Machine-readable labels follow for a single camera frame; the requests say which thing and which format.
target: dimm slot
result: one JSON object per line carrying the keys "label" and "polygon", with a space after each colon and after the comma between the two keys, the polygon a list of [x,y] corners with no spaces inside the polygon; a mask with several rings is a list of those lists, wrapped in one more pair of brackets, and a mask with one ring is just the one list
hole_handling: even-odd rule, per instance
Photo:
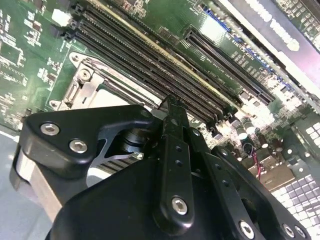
{"label": "dimm slot", "polygon": [[220,110],[227,106],[227,104],[222,100],[220,100],[220,98],[215,97],[206,88],[201,88],[198,84],[196,84],[196,82],[193,79],[191,79],[189,76],[184,74],[182,71],[180,71],[174,66],[170,66],[165,61],[161,61],[159,56],[157,56],[157,59],[154,60],[155,55],[150,55],[149,50],[141,48],[141,46],[145,47],[145,45],[143,45],[142,42],[136,42],[135,44],[132,44],[132,41],[134,41],[135,39],[133,37],[131,37],[130,39],[125,38],[129,34],[126,36],[122,35],[124,31],[119,27],[115,31],[113,29],[113,26],[108,25],[112,23],[111,21],[109,21],[108,23],[101,22],[102,21],[101,19],[97,19],[96,17],[89,15],[88,12],[85,12],[83,15],[90,22],[85,22],[84,20],[82,20],[81,21],[82,24],[86,25],[88,28],[91,28],[91,29],[100,28],[101,31],[104,31],[103,33],[104,36],[110,35],[118,41],[120,41],[120,39],[121,39],[121,42],[126,41],[125,44],[128,45],[131,49],[135,50],[136,54],[139,54],[144,59],[152,58],[152,59],[149,59],[150,62],[147,62],[145,64],[147,65],[154,64],[155,68],[159,68],[161,71],[165,72],[169,77],[175,78],[175,80],[180,81],[181,84],[185,84],[190,90],[194,91],[195,94],[197,94],[198,98],[202,98],[202,100],[206,101],[207,104],[209,103],[212,107],[219,108]]}
{"label": "dimm slot", "polygon": [[[152,60],[157,60],[158,64],[168,64],[165,59],[163,59],[163,56],[160,56],[155,51],[150,51],[150,48],[146,46],[137,36],[132,34],[132,32],[129,32],[126,28],[122,27],[116,20],[114,20],[109,15],[105,14],[100,9],[96,9],[95,7],[89,5],[86,9],[86,11],[83,12],[83,17],[85,17],[87,20],[91,22],[100,22],[103,26],[108,26],[110,28],[114,28],[119,35],[122,35],[123,38],[127,38],[130,43],[134,43],[133,46],[138,46],[139,50],[141,52],[147,53],[146,56],[151,58]],[[188,79],[191,83],[194,84],[194,86],[197,88],[199,85],[196,83],[196,81],[188,75],[186,72],[180,70],[179,67],[175,67],[174,71],[177,72],[181,77]],[[220,92],[224,94],[225,96],[228,96],[229,99],[231,99],[233,102],[235,102],[238,106],[241,106],[243,103],[237,96],[232,96],[228,92],[229,90],[224,88],[224,86],[219,87],[219,83],[215,83],[211,77],[206,77],[206,81],[212,83],[215,85],[215,87],[218,87],[220,89]],[[219,105],[227,106],[228,104],[224,102],[218,95],[214,94],[213,92],[209,91],[207,88],[202,87],[201,91],[205,91],[205,93],[208,95],[207,100],[211,99],[213,101],[213,104],[219,103]]]}
{"label": "dimm slot", "polygon": [[[149,87],[151,87],[154,91],[162,93],[164,96],[167,95],[175,95],[177,96],[176,92],[166,88],[166,86],[160,87],[158,83],[154,81],[150,76],[147,76],[145,74],[141,74],[138,72],[132,65],[123,62],[123,59],[120,59],[118,55],[114,54],[112,51],[108,51],[108,49],[105,49],[101,47],[99,44],[93,41],[90,36],[86,36],[81,32],[76,32],[75,38],[77,38],[80,42],[83,42],[88,46],[90,49],[92,49],[94,52],[99,54],[101,57],[106,59],[108,62],[116,62],[119,66],[127,70],[129,75],[132,75],[133,77],[136,76],[137,79],[140,79],[142,83],[147,84]],[[185,97],[177,96],[181,98],[186,105],[189,107],[189,112],[195,116],[197,119],[203,122],[207,122],[209,120],[210,115],[206,113],[204,109],[201,109],[200,106],[195,105]]]}
{"label": "dimm slot", "polygon": [[275,97],[260,82],[194,29],[188,32],[185,40],[264,104],[268,105],[275,100]]}

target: green circuit board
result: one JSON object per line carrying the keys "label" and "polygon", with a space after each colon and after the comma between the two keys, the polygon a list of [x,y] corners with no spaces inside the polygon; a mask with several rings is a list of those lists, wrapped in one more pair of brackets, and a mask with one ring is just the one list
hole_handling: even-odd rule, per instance
{"label": "green circuit board", "polygon": [[[294,92],[282,92],[283,86],[276,76],[270,74],[260,61],[237,43],[219,22],[203,12],[199,7],[200,0],[120,2],[122,5],[119,9],[150,33],[169,43],[172,49],[187,55],[230,92],[240,94],[244,89],[186,43],[185,37],[190,27],[207,36],[263,84],[275,100],[265,106],[254,97],[245,97],[243,109],[255,116],[253,121],[262,131],[274,130],[270,132],[270,137],[304,113],[306,104]],[[76,71],[69,61],[69,53],[95,54],[75,40],[68,42],[52,36],[52,24],[57,24],[52,20],[54,9],[68,11],[66,5],[52,0],[0,2],[0,124],[10,129],[18,129],[26,109],[31,109],[33,113],[52,111],[49,101],[63,98]],[[191,124],[203,130],[211,145],[217,143],[210,141],[210,133],[206,132],[204,123],[194,119]],[[230,132],[227,132],[222,141],[230,137]]]}
{"label": "green circuit board", "polygon": [[0,124],[10,129],[28,108],[52,111],[49,99],[61,99],[75,73],[68,53],[86,49],[53,38],[44,13],[31,2],[0,2]]}
{"label": "green circuit board", "polygon": [[301,0],[276,0],[293,25],[320,50],[320,21]]}

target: red wire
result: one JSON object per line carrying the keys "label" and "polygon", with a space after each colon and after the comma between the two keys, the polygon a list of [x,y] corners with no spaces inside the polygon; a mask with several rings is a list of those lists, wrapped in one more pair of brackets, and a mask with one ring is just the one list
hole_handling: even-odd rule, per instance
{"label": "red wire", "polygon": [[257,159],[257,154],[254,153],[253,154],[253,160],[254,160],[254,163],[256,164],[256,168],[258,170],[258,180],[260,180],[260,177],[261,177],[261,167],[260,167],[260,164],[258,162],[258,159]]}

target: gray surface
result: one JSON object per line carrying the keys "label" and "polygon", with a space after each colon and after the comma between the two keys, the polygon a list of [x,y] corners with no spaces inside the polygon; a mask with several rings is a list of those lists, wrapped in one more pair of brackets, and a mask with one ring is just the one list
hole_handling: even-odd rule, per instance
{"label": "gray surface", "polygon": [[16,146],[0,134],[0,240],[44,240],[52,223],[41,207],[15,192],[9,181]]}

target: pcie slot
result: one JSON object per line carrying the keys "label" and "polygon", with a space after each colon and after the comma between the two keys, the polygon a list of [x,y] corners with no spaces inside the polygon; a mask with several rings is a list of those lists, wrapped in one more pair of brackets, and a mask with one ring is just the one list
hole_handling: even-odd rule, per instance
{"label": "pcie slot", "polygon": [[[167,75],[165,75],[163,72],[158,70],[157,68],[151,68],[148,61],[143,59],[142,57],[139,57],[136,55],[135,52],[133,52],[131,49],[127,48],[124,50],[124,46],[121,45],[119,42],[113,40],[111,37],[107,35],[103,35],[103,33],[97,31],[96,28],[89,28],[86,26],[82,26],[79,29],[82,31],[85,31],[88,36],[94,36],[95,40],[99,42],[101,45],[103,45],[105,48],[110,48],[113,51],[115,51],[119,56],[122,56],[123,58],[127,59],[127,61],[133,63],[137,67],[139,67],[140,70],[142,70],[145,73],[148,73],[153,78],[159,79],[161,82],[165,83],[167,86],[169,86],[171,89],[173,89],[175,92],[179,92],[184,98],[188,98],[191,94],[185,86],[181,85],[178,81],[174,79],[170,79]],[[212,107],[209,107],[205,104],[205,102],[200,101],[196,97],[193,99],[197,103],[197,105],[202,106],[205,111],[208,113],[216,114],[214,109]]]}
{"label": "pcie slot", "polygon": [[177,95],[177,92],[166,88],[166,86],[159,85],[159,82],[157,83],[155,79],[143,72],[141,73],[139,70],[137,70],[137,67],[130,65],[127,61],[119,57],[113,51],[104,48],[104,46],[99,45],[90,36],[87,36],[82,32],[76,32],[75,38],[78,39],[80,42],[83,42],[86,46],[88,46],[94,52],[99,54],[109,63],[117,63],[118,67],[121,66],[125,72],[127,72],[130,76],[138,80],[136,81],[137,84],[139,82],[144,83],[154,92],[160,92],[163,96],[175,95],[176,97],[181,98],[188,106],[189,112],[203,122],[207,122],[209,120],[209,117],[211,117],[211,115],[208,114],[203,108],[201,108],[201,106],[194,104],[193,102],[189,101],[187,98],[183,96]]}
{"label": "pcie slot", "polygon": [[243,88],[257,97],[261,102],[268,105],[270,102],[275,100],[275,97],[272,96],[272,94],[260,82],[243,70],[210,40],[197,33],[194,29],[188,32],[185,40],[210,59],[225,73],[230,75]]}
{"label": "pcie slot", "polygon": [[93,16],[93,13],[90,13],[89,11],[85,11],[83,13],[83,16],[88,20],[85,21],[83,19],[81,21],[83,25],[87,26],[90,29],[99,28],[101,31],[103,31],[104,36],[109,35],[115,38],[117,41],[119,41],[119,39],[121,39],[122,42],[125,41],[125,44],[131,50],[135,50],[136,55],[138,54],[142,58],[149,60],[149,62],[146,63],[148,66],[153,64],[153,68],[158,68],[160,71],[164,72],[167,75],[166,78],[171,78],[172,81],[178,81],[180,82],[180,84],[184,84],[191,91],[193,91],[198,98],[202,98],[203,101],[206,101],[207,104],[209,103],[215,108],[223,109],[224,107],[226,107],[225,102],[217,97],[214,97],[213,94],[206,88],[199,87],[199,85],[196,84],[192,78],[184,74],[184,72],[180,71],[176,67],[170,66],[165,61],[162,62],[161,58],[152,53],[152,51],[150,51],[141,41],[135,39],[123,28],[114,24],[113,21],[111,21],[99,11],[95,9],[93,9],[93,11],[94,14],[97,14],[97,16]]}

